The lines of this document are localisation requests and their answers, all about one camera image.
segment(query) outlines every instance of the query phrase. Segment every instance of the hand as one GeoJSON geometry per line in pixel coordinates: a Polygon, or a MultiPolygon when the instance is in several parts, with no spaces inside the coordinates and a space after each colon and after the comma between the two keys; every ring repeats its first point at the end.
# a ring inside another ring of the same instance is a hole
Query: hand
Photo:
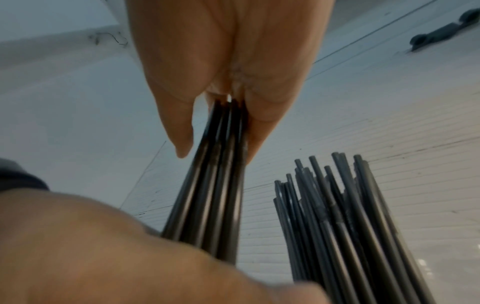
{"type": "Polygon", "coordinates": [[[265,286],[77,196],[31,189],[1,193],[0,224],[1,303],[328,302],[316,285],[265,286]]]}
{"type": "Polygon", "coordinates": [[[296,99],[334,0],[128,0],[130,27],[178,157],[193,145],[195,98],[244,99],[248,161],[296,99]]]}

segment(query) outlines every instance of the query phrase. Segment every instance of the rod bundle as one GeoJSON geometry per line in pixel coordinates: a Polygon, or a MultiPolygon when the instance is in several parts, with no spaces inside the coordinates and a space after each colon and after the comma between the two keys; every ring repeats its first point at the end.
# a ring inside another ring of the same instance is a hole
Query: rod bundle
{"type": "Polygon", "coordinates": [[[314,156],[313,172],[295,160],[301,199],[290,174],[275,181],[293,279],[318,282],[335,304],[435,304],[368,163],[354,156],[354,178],[344,153],[332,157],[343,192],[314,156]]]}
{"type": "Polygon", "coordinates": [[[235,264],[247,157],[245,103],[215,102],[162,237],[235,264]]]}

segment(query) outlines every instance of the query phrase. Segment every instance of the person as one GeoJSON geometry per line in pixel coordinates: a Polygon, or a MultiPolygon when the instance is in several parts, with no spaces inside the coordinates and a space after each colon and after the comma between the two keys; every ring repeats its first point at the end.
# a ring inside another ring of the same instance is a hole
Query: person
{"type": "MultiPolygon", "coordinates": [[[[333,0],[127,0],[159,116],[185,157],[194,99],[244,100],[249,160],[298,95],[333,0]]],[[[1,303],[327,303],[313,283],[267,286],[127,214],[52,193],[0,160],[1,303]]]]}

